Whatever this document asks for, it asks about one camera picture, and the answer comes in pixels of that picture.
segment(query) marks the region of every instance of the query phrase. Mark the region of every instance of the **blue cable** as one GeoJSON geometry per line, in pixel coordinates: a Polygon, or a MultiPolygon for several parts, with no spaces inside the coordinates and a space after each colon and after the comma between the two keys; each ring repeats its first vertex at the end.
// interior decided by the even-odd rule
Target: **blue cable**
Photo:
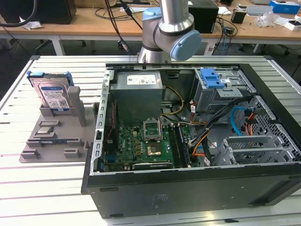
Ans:
{"type": "Polygon", "coordinates": [[[237,128],[237,126],[235,125],[235,122],[234,122],[234,112],[235,112],[236,109],[240,109],[240,110],[243,110],[243,111],[245,111],[246,109],[244,107],[234,107],[232,112],[231,112],[231,115],[230,115],[230,122],[231,122],[231,125],[232,125],[233,129],[235,130],[237,135],[241,136],[241,132],[239,131],[239,129],[237,128]]]}
{"type": "Polygon", "coordinates": [[[225,36],[224,36],[224,40],[222,41],[222,43],[223,43],[222,55],[224,55],[225,46],[226,46],[226,42],[225,42],[225,40],[226,40],[226,28],[224,27],[223,29],[224,29],[224,32],[225,32],[225,36]]]}

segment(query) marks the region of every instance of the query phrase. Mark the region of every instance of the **motherboard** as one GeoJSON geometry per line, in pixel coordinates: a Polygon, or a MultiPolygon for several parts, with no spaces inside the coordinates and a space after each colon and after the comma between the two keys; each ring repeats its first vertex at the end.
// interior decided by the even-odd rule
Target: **motherboard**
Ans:
{"type": "Polygon", "coordinates": [[[106,153],[108,170],[169,169],[190,165],[189,127],[149,124],[119,128],[116,152],[106,153]],[[149,139],[149,136],[160,139],[149,139]]]}

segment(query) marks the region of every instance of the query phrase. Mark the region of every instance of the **desk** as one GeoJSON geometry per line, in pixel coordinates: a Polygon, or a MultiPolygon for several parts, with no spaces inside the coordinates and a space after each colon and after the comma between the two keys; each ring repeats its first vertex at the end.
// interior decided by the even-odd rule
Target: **desk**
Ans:
{"type": "MultiPolygon", "coordinates": [[[[233,9],[237,4],[251,5],[247,0],[234,0],[233,9]]],[[[283,14],[283,17],[293,18],[294,15],[283,14]]],[[[254,43],[254,44],[284,44],[301,45],[301,32],[290,31],[287,28],[276,25],[273,27],[257,27],[254,16],[246,16],[242,24],[236,24],[238,33],[232,39],[232,43],[254,43]]],[[[142,40],[142,31],[132,21],[120,21],[119,31],[124,40],[142,40]]],[[[28,31],[22,27],[8,28],[18,39],[50,39],[55,47],[57,55],[65,55],[61,40],[119,40],[109,20],[98,18],[94,15],[92,8],[78,8],[76,17],[71,24],[44,24],[44,27],[28,31]]],[[[215,25],[212,34],[202,34],[202,41],[207,43],[205,55],[211,55],[215,43],[221,37],[222,30],[218,24],[215,25]]],[[[0,28],[0,38],[10,38],[3,28],[0,28]]]]}
{"type": "MultiPolygon", "coordinates": [[[[92,198],[81,195],[84,162],[20,163],[19,157],[40,115],[39,97],[26,72],[72,73],[84,105],[100,100],[106,62],[136,62],[134,56],[41,56],[30,60],[0,102],[0,225],[112,226],[224,225],[284,226],[301,222],[301,190],[271,207],[215,210],[104,221],[92,198]]],[[[261,56],[196,56],[186,63],[248,63],[301,123],[300,87],[274,61],[261,56]]]]}

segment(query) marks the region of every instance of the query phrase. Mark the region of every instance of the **gray plastic holder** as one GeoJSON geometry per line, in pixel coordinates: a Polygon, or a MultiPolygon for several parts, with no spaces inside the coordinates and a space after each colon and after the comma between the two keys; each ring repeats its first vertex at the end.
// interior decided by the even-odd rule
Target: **gray plastic holder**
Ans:
{"type": "Polygon", "coordinates": [[[80,88],[69,87],[72,106],[68,114],[53,114],[50,108],[40,107],[32,134],[21,153],[20,162],[85,161],[94,141],[98,105],[84,107],[79,98],[80,88]]]}

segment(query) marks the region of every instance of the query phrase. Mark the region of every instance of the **table leg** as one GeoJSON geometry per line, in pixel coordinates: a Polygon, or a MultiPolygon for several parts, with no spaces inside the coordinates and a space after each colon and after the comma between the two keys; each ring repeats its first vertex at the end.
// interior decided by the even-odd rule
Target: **table leg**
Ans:
{"type": "Polygon", "coordinates": [[[0,39],[0,43],[5,46],[6,49],[12,49],[11,44],[9,43],[8,39],[0,39]]]}
{"type": "Polygon", "coordinates": [[[91,49],[92,49],[92,52],[95,52],[95,51],[96,51],[96,48],[95,48],[95,40],[91,40],[90,43],[91,43],[91,49]]]}
{"type": "Polygon", "coordinates": [[[253,49],[253,53],[261,53],[263,50],[264,44],[256,44],[256,46],[253,49]]]}
{"type": "Polygon", "coordinates": [[[52,44],[53,44],[53,47],[55,48],[55,53],[57,56],[65,56],[66,55],[62,41],[58,37],[55,37],[52,39],[52,44]]]}
{"type": "Polygon", "coordinates": [[[216,44],[216,40],[208,40],[204,56],[211,56],[212,55],[212,52],[215,48],[215,44],[216,44]]]}

